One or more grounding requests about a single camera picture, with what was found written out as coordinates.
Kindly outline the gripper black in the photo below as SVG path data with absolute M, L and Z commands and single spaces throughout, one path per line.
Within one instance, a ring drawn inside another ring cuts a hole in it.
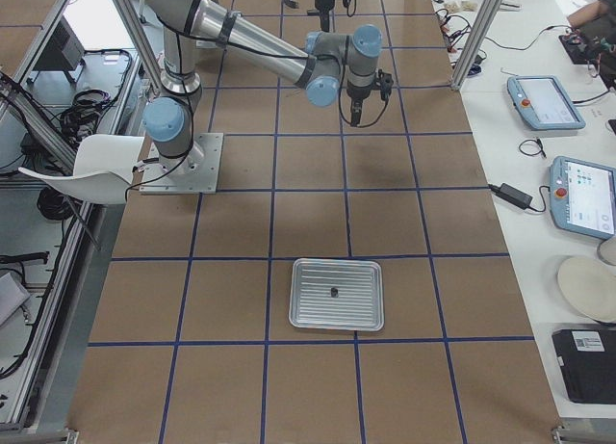
M 363 100 L 360 98 L 351 98 L 350 104 L 351 111 L 351 126 L 358 126 L 361 122 L 362 112 L 363 112 Z
M 319 9 L 320 26 L 322 30 L 330 29 L 330 10 Z

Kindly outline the person forearm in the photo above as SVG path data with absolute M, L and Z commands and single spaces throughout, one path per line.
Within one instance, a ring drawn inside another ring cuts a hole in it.
M 571 13 L 567 19 L 571 27 L 578 28 L 587 22 L 605 15 L 608 11 L 609 6 L 607 4 L 601 0 L 596 0 Z

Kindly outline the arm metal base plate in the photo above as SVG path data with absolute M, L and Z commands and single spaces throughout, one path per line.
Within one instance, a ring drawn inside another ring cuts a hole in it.
M 218 172 L 223 146 L 222 133 L 199 133 L 194 136 L 188 157 L 174 171 L 181 160 L 171 160 L 159 155 L 158 146 L 152 142 L 150 158 L 157 163 L 147 164 L 139 186 L 145 195 L 214 194 L 218 185 Z

